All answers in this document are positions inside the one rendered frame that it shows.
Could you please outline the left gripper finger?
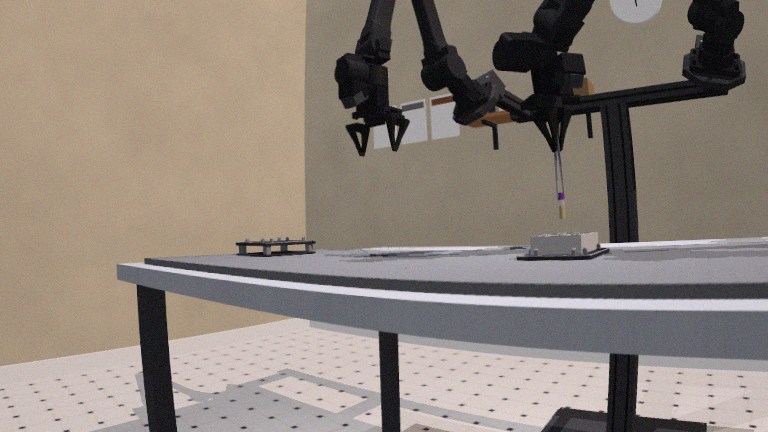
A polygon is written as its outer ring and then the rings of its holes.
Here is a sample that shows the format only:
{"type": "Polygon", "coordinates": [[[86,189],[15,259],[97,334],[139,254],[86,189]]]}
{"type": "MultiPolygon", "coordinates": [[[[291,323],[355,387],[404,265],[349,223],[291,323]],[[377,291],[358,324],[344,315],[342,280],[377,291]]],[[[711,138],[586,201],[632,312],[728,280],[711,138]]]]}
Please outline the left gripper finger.
{"type": "Polygon", "coordinates": [[[563,144],[565,139],[566,130],[568,128],[573,110],[572,108],[563,108],[557,112],[558,119],[558,139],[560,144],[560,151],[563,150],[563,144]],[[561,122],[561,124],[560,124],[561,122]]]}
{"type": "Polygon", "coordinates": [[[557,108],[546,108],[533,117],[533,122],[546,138],[552,152],[556,152],[558,144],[557,108]],[[548,122],[550,130],[548,130],[546,122],[548,122]],[[549,131],[551,131],[551,135],[549,131]]]}

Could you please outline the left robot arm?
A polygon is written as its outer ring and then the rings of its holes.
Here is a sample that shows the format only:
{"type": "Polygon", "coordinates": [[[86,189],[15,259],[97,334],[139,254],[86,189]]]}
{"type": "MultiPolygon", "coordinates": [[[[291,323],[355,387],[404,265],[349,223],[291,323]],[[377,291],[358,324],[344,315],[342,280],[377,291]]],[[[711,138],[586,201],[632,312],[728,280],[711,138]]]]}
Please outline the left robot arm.
{"type": "MultiPolygon", "coordinates": [[[[495,69],[522,73],[531,69],[534,93],[574,95],[573,88],[582,88],[586,69],[583,54],[567,52],[594,1],[544,0],[534,14],[532,33],[500,35],[492,54],[495,69]]],[[[705,32],[700,48],[690,51],[689,71],[740,77],[740,55],[733,47],[744,26],[739,1],[693,0],[687,17],[694,30],[705,32]]]]}

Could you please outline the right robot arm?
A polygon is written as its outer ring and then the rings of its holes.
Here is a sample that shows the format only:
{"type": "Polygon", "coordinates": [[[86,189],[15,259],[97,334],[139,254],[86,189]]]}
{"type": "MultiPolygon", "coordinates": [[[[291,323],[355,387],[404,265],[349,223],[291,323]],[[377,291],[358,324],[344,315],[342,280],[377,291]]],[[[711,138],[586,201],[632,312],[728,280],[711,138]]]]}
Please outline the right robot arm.
{"type": "MultiPolygon", "coordinates": [[[[456,47],[446,42],[434,0],[411,1],[424,47],[424,59],[421,60],[423,84],[434,92],[448,87],[452,99],[458,103],[453,110],[455,117],[487,102],[491,94],[491,83],[488,81],[480,85],[467,75],[456,47]]],[[[395,0],[371,0],[355,54],[346,53],[336,61],[334,75],[338,83],[339,100],[345,109],[356,106],[357,112],[388,105],[388,68],[381,65],[391,59],[394,5],[395,0]]]]}

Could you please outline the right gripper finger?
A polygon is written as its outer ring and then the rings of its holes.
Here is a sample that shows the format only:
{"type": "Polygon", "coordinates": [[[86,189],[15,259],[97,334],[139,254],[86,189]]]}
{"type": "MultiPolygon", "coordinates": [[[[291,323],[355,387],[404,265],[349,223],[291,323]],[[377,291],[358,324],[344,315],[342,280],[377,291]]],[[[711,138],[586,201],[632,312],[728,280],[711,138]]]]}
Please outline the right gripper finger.
{"type": "Polygon", "coordinates": [[[346,129],[349,135],[351,136],[353,142],[355,143],[355,146],[357,148],[359,155],[365,156],[370,128],[349,124],[349,125],[346,125],[346,129]],[[359,132],[361,134],[362,146],[360,146],[356,132],[359,132]]]}
{"type": "Polygon", "coordinates": [[[410,120],[395,115],[385,116],[392,151],[397,152],[401,139],[410,123],[410,120]],[[395,138],[395,125],[399,126],[397,138],[395,138]]]}

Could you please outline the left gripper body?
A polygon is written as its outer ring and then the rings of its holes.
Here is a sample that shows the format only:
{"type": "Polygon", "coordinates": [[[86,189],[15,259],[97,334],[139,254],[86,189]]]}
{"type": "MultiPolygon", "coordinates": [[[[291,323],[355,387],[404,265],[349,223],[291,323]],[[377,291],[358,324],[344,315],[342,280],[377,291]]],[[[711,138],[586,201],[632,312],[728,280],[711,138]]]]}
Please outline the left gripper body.
{"type": "Polygon", "coordinates": [[[581,95],[567,95],[567,94],[532,94],[522,103],[520,103],[521,111],[523,110],[538,110],[532,114],[534,117],[546,108],[557,108],[557,112],[563,108],[572,108],[572,103],[578,105],[581,103],[581,95]],[[531,103],[531,104],[530,104],[531,103]]]}

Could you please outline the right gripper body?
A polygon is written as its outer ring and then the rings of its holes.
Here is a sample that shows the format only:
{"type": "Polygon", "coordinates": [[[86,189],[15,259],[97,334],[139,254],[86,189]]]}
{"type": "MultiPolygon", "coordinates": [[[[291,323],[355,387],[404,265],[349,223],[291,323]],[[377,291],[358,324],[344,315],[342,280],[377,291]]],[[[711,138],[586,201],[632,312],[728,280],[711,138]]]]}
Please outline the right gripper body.
{"type": "Polygon", "coordinates": [[[359,125],[359,126],[364,126],[364,127],[370,128],[370,127],[385,125],[386,124],[385,116],[395,115],[395,116],[399,116],[399,117],[404,118],[404,115],[402,115],[402,110],[401,109],[389,106],[389,92],[388,92],[388,89],[387,89],[387,102],[388,102],[388,105],[382,105],[382,106],[378,106],[378,107],[373,107],[373,108],[369,108],[369,109],[353,112],[352,113],[352,119],[356,119],[357,120],[358,118],[362,117],[362,118],[364,118],[364,122],[365,122],[365,124],[353,123],[353,125],[359,125]],[[365,115],[367,115],[367,117],[365,117],[365,115]],[[368,121],[368,120],[370,120],[370,121],[368,121]],[[376,120],[378,120],[378,121],[376,121],[376,120]]]}

